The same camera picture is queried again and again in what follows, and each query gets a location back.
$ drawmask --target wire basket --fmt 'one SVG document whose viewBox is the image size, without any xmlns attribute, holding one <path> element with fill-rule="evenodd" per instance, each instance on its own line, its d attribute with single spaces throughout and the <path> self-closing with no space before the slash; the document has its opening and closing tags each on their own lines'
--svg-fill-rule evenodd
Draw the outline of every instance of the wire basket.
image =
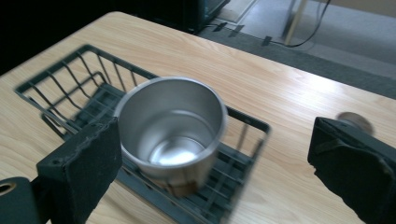
<svg viewBox="0 0 396 224">
<path fill-rule="evenodd" d="M 15 92 L 40 110 L 41 118 L 66 141 L 85 125 L 113 117 L 125 92 L 155 77 L 103 50 L 84 45 L 22 83 Z M 270 132 L 265 122 L 227 109 L 227 131 L 217 161 L 198 192 L 174 197 L 127 160 L 123 160 L 117 181 L 177 222 L 226 222 Z"/>
</svg>

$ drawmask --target cord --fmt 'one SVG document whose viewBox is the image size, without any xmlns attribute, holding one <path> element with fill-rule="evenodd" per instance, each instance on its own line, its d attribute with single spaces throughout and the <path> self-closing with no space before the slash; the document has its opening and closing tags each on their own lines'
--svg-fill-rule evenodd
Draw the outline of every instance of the cord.
<svg viewBox="0 0 396 224">
<path fill-rule="evenodd" d="M 270 43 L 279 44 L 279 45 L 282 45 L 282 46 L 287 47 L 287 48 L 296 48 L 296 47 L 300 47 L 301 45 L 303 45 L 303 44 L 305 44 L 306 42 L 308 42 L 308 41 L 317 33 L 317 31 L 318 31 L 318 29 L 319 29 L 319 27 L 320 27 L 320 25 L 321 25 L 321 22 L 322 22 L 324 13 L 326 12 L 326 9 L 327 9 L 327 7 L 329 6 L 329 4 L 330 4 L 331 1 L 332 1 L 332 0 L 328 0 L 328 1 L 326 2 L 326 6 L 325 6 L 325 7 L 323 8 L 323 10 L 322 10 L 322 13 L 321 13 L 321 15 L 320 15 L 318 24 L 317 24 L 317 26 L 315 27 L 314 32 L 312 32 L 312 34 L 311 34 L 305 41 L 301 42 L 300 44 L 296 44 L 296 45 L 285 45 L 285 44 L 283 44 L 283 43 L 275 42 L 275 41 L 270 41 Z"/>
</svg>

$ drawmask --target light wood tabletop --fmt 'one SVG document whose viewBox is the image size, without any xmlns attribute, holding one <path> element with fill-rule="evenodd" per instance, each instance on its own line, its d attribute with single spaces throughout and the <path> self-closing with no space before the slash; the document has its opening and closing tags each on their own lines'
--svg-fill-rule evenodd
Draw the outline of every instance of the light wood tabletop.
<svg viewBox="0 0 396 224">
<path fill-rule="evenodd" d="M 272 127 L 231 223 L 361 223 L 307 162 L 314 120 L 355 112 L 373 123 L 377 139 L 396 147 L 396 101 L 120 12 L 106 14 L 1 76 L 0 179 L 33 180 L 35 165 L 63 143 L 14 89 L 84 44 L 160 77 L 198 79 L 226 105 Z M 117 182 L 88 220 L 172 222 Z"/>
</svg>

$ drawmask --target basket wire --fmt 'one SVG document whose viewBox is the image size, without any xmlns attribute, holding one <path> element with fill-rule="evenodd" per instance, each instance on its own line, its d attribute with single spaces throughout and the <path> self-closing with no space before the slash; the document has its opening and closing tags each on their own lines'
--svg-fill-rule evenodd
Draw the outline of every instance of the basket wire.
<svg viewBox="0 0 396 224">
<path fill-rule="evenodd" d="M 85 125 L 111 118 L 125 92 L 158 77 L 91 45 L 84 45 L 22 83 L 15 92 L 41 111 L 64 141 Z M 117 181 L 179 223 L 223 223 L 235 207 L 270 126 L 228 107 L 229 123 L 218 159 L 203 188 L 177 198 L 159 188 L 136 165 L 123 160 Z"/>
</svg>

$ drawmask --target stainless steel cup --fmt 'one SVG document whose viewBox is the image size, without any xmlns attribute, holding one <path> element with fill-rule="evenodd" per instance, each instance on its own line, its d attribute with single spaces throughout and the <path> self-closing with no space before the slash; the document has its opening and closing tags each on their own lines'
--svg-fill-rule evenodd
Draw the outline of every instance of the stainless steel cup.
<svg viewBox="0 0 396 224">
<path fill-rule="evenodd" d="M 205 84 L 158 77 L 128 92 L 115 111 L 123 156 L 176 196 L 205 184 L 224 134 L 227 110 Z"/>
</svg>

